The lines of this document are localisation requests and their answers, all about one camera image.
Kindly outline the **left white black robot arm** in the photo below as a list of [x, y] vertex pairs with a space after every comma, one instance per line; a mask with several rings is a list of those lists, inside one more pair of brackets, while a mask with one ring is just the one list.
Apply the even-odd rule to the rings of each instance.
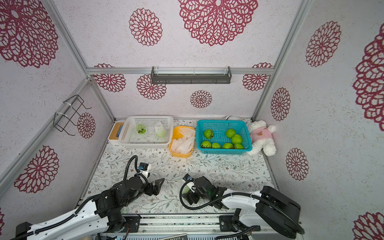
[[164, 179], [149, 182], [150, 165], [138, 163], [138, 156], [132, 156], [129, 164], [134, 165], [135, 174], [128, 177], [126, 166], [123, 179], [100, 194], [83, 200], [74, 210], [54, 219], [32, 225], [28, 222], [16, 227], [16, 240], [78, 240], [83, 237], [118, 232], [128, 226], [122, 208], [146, 194], [157, 196]]

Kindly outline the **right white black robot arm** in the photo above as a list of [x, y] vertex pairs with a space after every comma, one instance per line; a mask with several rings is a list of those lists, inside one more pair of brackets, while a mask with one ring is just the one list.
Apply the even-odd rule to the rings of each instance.
[[197, 211], [205, 207], [235, 210], [231, 226], [244, 232], [269, 226], [280, 235], [295, 239], [305, 230], [299, 223], [301, 206], [270, 186], [256, 192], [237, 192], [214, 186], [206, 177], [192, 178], [186, 174], [179, 192], [184, 208]]

